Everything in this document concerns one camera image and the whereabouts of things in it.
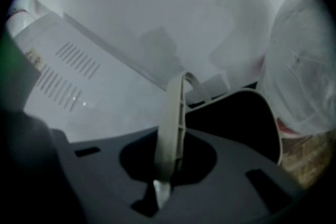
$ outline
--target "plastic bag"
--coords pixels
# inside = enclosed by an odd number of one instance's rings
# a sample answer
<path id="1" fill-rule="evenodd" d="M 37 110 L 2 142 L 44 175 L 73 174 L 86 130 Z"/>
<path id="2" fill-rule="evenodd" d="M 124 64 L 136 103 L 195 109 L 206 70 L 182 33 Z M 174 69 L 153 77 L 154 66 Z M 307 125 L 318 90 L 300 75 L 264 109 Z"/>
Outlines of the plastic bag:
<path id="1" fill-rule="evenodd" d="M 312 135 L 336 127 L 336 32 L 322 0 L 285 0 L 257 84 L 280 130 Z"/>

